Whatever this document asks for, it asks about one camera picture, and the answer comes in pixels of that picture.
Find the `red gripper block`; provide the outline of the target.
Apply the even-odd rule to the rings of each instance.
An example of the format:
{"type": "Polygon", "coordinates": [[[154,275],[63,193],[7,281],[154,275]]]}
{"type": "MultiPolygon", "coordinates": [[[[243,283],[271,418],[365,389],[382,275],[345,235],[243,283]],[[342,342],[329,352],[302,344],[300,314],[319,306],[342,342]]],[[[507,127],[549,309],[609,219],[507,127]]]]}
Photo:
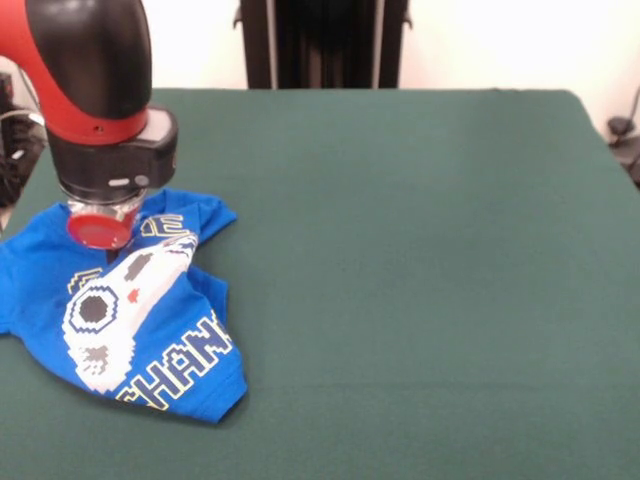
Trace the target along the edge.
{"type": "Polygon", "coordinates": [[[70,217],[67,230],[79,244],[92,249],[106,250],[106,263],[117,260],[120,248],[132,236],[140,203],[129,204],[85,204],[69,202],[70,217]]]}

